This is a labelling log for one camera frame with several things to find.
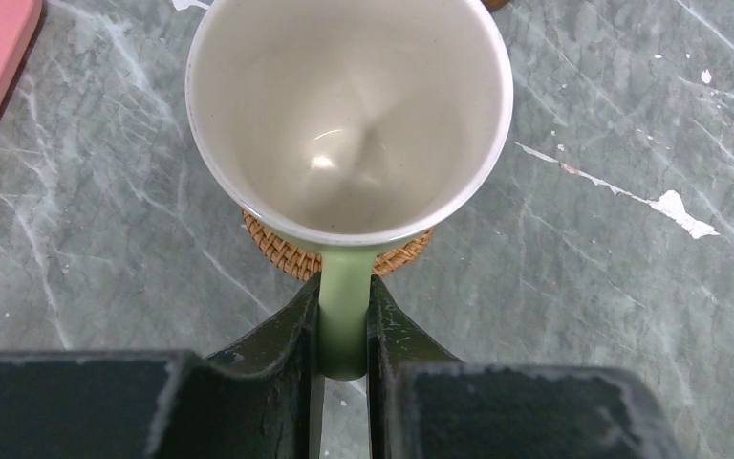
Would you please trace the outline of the green mug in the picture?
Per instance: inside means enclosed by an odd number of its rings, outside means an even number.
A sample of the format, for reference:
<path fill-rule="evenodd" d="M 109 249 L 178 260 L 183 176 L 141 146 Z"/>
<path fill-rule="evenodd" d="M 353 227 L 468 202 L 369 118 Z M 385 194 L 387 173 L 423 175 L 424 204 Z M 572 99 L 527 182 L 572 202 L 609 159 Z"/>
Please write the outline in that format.
<path fill-rule="evenodd" d="M 319 366 L 351 381 L 367 370 L 376 258 L 483 185 L 513 76 L 479 1 L 216 1 L 189 50 L 185 102 L 225 192 L 321 256 Z"/>

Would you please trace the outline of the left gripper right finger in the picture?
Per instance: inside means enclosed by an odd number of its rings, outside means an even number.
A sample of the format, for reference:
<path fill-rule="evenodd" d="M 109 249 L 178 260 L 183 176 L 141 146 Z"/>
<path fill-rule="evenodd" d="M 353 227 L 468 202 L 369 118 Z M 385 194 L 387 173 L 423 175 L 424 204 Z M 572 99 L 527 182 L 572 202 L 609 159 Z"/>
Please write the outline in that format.
<path fill-rule="evenodd" d="M 461 361 L 371 280 L 375 458 L 680 458 L 653 392 L 622 368 Z"/>

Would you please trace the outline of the woven coaster tan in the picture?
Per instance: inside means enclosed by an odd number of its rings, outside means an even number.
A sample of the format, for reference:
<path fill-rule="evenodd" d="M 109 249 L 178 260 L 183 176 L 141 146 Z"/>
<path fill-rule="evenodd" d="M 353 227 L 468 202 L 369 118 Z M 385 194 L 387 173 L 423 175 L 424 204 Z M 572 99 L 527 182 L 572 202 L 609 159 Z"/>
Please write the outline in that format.
<path fill-rule="evenodd" d="M 276 233 L 265 227 L 247 210 L 241 210 L 242 226 L 248 231 L 260 252 L 283 273 L 301 281 L 307 281 L 322 268 L 320 254 L 305 251 L 285 241 Z M 417 260 L 434 233 L 428 229 L 399 248 L 380 253 L 374 260 L 372 274 L 384 276 L 396 271 L 399 267 Z"/>

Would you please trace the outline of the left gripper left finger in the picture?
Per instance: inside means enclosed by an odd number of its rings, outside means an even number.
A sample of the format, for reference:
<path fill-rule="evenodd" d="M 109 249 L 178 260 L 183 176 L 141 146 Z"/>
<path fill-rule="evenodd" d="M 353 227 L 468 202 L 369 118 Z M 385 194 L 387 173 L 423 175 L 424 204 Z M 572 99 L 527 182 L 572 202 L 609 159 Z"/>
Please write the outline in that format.
<path fill-rule="evenodd" d="M 317 457 L 318 288 L 208 357 L 0 351 L 0 458 Z"/>

